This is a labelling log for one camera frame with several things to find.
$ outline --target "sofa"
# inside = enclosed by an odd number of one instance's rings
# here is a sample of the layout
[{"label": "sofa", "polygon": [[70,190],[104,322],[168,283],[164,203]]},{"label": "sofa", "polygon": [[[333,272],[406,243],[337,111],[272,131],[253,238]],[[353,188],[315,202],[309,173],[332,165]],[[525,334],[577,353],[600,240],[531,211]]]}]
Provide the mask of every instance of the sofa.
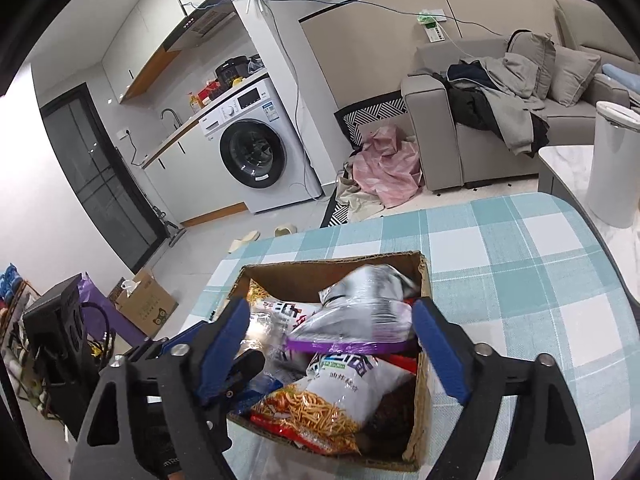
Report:
[{"label": "sofa", "polygon": [[[441,41],[418,47],[414,68],[445,72],[465,53],[475,57],[504,56],[509,38],[497,36],[480,40]],[[491,131],[456,124],[447,91],[430,75],[409,75],[401,92],[420,149],[420,160],[429,190],[475,187],[486,181],[538,173],[538,157],[513,155]],[[593,144],[595,104],[606,100],[628,107],[628,91],[619,83],[597,73],[580,100],[565,107],[547,98],[542,110],[549,130],[550,146]]]},{"label": "sofa", "polygon": [[610,63],[640,74],[638,56],[599,7],[585,5],[580,0],[562,3],[556,0],[554,20],[562,46],[599,54],[602,64]]}]

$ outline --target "range hood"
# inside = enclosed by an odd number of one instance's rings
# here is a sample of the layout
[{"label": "range hood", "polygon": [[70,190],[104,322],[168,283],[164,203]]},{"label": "range hood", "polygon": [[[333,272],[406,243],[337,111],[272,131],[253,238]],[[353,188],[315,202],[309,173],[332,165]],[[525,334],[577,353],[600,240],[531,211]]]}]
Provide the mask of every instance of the range hood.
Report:
[{"label": "range hood", "polygon": [[185,17],[162,42],[166,52],[200,46],[231,20],[236,8],[231,0],[205,0]]}]

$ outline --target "washing machine door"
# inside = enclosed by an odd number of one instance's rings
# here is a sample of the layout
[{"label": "washing machine door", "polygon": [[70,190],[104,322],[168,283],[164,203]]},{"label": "washing machine door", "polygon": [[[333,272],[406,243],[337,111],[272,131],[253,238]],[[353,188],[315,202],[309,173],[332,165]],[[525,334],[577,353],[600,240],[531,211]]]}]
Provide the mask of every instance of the washing machine door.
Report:
[{"label": "washing machine door", "polygon": [[268,125],[249,119],[226,128],[220,137],[220,155],[229,173],[254,189],[273,186],[286,162],[278,134]]}]

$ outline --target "slipper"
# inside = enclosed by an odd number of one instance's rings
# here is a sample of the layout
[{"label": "slipper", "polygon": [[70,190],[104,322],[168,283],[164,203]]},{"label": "slipper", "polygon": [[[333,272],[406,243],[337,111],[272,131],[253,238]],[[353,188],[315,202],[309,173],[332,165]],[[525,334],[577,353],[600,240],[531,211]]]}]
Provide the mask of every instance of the slipper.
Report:
[{"label": "slipper", "polygon": [[276,231],[274,236],[286,236],[292,235],[298,232],[298,228],[292,224],[283,224],[281,226],[276,227]]},{"label": "slipper", "polygon": [[253,242],[258,238],[260,238],[260,231],[251,231],[245,234],[240,240],[234,240],[233,242],[231,242],[231,246],[229,247],[228,252],[232,253],[234,251],[237,251],[243,245],[247,245],[249,242]]}]

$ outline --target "white trash can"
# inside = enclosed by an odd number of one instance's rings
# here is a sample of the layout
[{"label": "white trash can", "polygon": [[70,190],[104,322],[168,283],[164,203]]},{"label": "white trash can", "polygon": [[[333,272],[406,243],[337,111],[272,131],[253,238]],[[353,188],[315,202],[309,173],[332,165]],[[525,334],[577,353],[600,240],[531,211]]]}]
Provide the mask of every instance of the white trash can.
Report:
[{"label": "white trash can", "polygon": [[598,101],[587,204],[603,222],[627,228],[639,200],[640,115],[622,105]]}]

